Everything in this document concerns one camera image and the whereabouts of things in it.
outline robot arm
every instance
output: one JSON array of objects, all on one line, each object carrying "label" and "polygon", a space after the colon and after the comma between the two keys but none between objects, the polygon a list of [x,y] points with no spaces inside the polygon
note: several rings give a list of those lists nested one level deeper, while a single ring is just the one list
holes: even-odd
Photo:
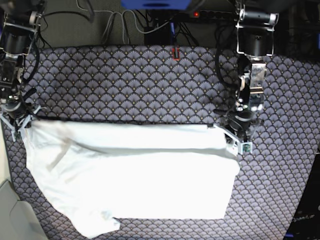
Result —
[{"label": "robot arm", "polygon": [[36,44],[40,19],[45,9],[44,0],[0,0],[5,10],[3,29],[0,37],[0,50],[3,51],[0,64],[0,118],[17,133],[30,121],[35,109],[25,100],[34,94],[31,89],[23,94],[23,86],[37,71],[34,67],[28,79],[24,78],[25,57]]},{"label": "robot arm", "polygon": [[252,135],[260,122],[256,115],[263,110],[267,66],[265,56],[274,54],[274,31],[278,13],[268,13],[259,2],[238,1],[236,24],[239,85],[235,91],[234,107],[227,112],[223,126],[227,140],[239,154],[252,153]]}]

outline gray cable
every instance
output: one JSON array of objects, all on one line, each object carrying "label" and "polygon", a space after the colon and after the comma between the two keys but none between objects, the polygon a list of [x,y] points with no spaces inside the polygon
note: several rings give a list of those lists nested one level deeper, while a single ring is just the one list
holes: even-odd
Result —
[{"label": "gray cable", "polygon": [[[76,2],[76,5],[77,7],[82,10],[82,11],[88,11],[88,9],[85,9],[83,7],[80,6],[79,4],[79,0],[75,0]],[[129,34],[127,32],[127,28],[125,26],[125,19],[124,19],[124,14],[127,13],[127,12],[130,12],[133,14],[133,17],[134,17],[134,24],[135,24],[135,27],[137,29],[137,31],[141,34],[151,34],[151,33],[154,33],[156,31],[158,31],[159,29],[163,28],[165,25],[167,25],[169,22],[165,22],[164,24],[162,24],[161,26],[153,29],[153,30],[150,30],[150,31],[142,31],[140,30],[140,28],[138,27],[138,23],[137,23],[137,15],[135,14],[134,11],[132,10],[125,10],[123,11],[122,13],[121,12],[118,12],[118,11],[111,11],[111,10],[93,10],[95,13],[111,13],[111,15],[109,16],[109,19],[108,19],[108,22],[106,24],[106,27],[105,27],[105,30],[102,34],[102,42],[104,44],[107,43],[108,39],[109,39],[109,35],[111,33],[111,30],[112,30],[112,26],[113,26],[113,22],[115,21],[115,18],[116,18],[116,15],[119,14],[120,17],[121,17],[121,21],[122,21],[122,41],[123,41],[123,44],[130,44],[130,39],[129,39]]]}]

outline power strip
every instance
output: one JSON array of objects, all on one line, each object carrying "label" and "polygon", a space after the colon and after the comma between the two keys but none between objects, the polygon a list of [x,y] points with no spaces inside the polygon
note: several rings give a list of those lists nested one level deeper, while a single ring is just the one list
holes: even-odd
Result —
[{"label": "power strip", "polygon": [[220,21],[235,22],[237,19],[238,15],[235,12],[209,10],[199,10],[191,14],[180,12],[174,17],[174,20],[178,22],[199,24],[212,24]]}]

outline red object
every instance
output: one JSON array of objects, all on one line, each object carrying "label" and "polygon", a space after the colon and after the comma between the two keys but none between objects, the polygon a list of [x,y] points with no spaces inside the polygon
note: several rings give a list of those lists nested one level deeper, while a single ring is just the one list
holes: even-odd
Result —
[{"label": "red object", "polygon": [[180,49],[179,49],[179,47],[172,48],[172,55],[173,55],[173,60],[175,60],[175,61],[179,61],[180,60]]}]

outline metal clamp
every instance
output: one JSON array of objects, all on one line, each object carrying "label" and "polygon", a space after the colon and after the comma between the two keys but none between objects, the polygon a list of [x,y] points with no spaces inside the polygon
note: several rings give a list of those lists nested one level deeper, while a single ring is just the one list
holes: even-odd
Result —
[{"label": "metal clamp", "polygon": [[[44,107],[41,107],[39,105],[33,111],[33,113],[36,115],[43,108]],[[17,132],[18,133],[21,132],[28,125],[28,123],[33,120],[31,115],[26,116],[26,118],[24,118],[24,119],[17,120],[18,129],[16,130],[16,128],[14,126],[12,126],[12,124],[4,117],[3,112],[0,112],[0,119],[5,123],[5,125],[7,125],[10,128],[13,142],[17,141]]]},{"label": "metal clamp", "polygon": [[247,7],[242,1],[237,3],[237,53],[250,57],[272,56],[275,49],[274,31],[279,14]]},{"label": "metal clamp", "polygon": [[267,65],[265,62],[252,63],[250,73],[249,107],[252,112],[261,111],[264,103],[263,83],[266,78]]},{"label": "metal clamp", "polygon": [[233,140],[233,147],[237,149],[238,154],[243,155],[244,153],[253,153],[254,144],[252,141],[244,142],[229,130],[216,124],[213,125],[213,128],[222,130],[225,135],[227,135]]},{"label": "metal clamp", "polygon": [[[21,53],[12,54],[10,52],[6,52],[5,47],[3,45],[0,45],[0,50],[4,51],[6,54],[9,54],[9,55],[15,55],[15,56],[20,56],[20,55],[27,56],[27,55],[29,55],[30,51],[31,51],[31,48],[32,48],[31,46],[33,46],[34,42],[36,41],[38,30],[39,30],[39,28],[41,26],[40,21],[41,21],[41,18],[43,16],[44,10],[45,9],[42,6],[42,8],[41,8],[41,10],[39,12],[36,12],[36,11],[31,12],[30,18],[29,18],[29,21],[28,21],[29,26],[24,26],[22,24],[17,24],[16,22],[14,22],[14,21],[12,21],[10,19],[10,16],[7,13],[5,13],[2,33],[4,33],[7,30],[7,28],[15,28],[17,30],[28,31],[31,34],[31,43],[30,43],[30,46],[28,48],[26,48],[22,54]],[[3,37],[4,37],[4,34],[1,34],[0,35],[0,43],[3,42]]]}]

